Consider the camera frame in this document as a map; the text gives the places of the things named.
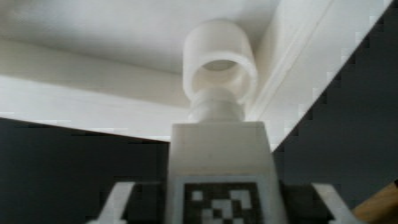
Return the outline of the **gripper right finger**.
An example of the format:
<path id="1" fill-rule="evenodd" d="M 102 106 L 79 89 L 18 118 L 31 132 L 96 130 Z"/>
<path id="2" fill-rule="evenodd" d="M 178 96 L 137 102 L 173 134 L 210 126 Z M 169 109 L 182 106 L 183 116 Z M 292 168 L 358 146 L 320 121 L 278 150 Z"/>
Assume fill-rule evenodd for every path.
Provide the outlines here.
<path id="1" fill-rule="evenodd" d="M 313 188 L 333 214 L 329 224 L 368 224 L 356 217 L 335 186 L 331 184 L 313 183 Z"/>

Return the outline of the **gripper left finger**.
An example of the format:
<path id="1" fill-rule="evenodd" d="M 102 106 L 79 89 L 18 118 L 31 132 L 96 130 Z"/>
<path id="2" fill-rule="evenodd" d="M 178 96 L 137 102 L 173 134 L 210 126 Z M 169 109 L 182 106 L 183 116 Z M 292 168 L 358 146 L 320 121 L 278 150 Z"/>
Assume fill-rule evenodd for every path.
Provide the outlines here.
<path id="1" fill-rule="evenodd" d="M 98 218 L 91 220 L 88 224 L 127 224 L 123 214 L 127 210 L 134 187 L 134 182 L 116 183 Z"/>

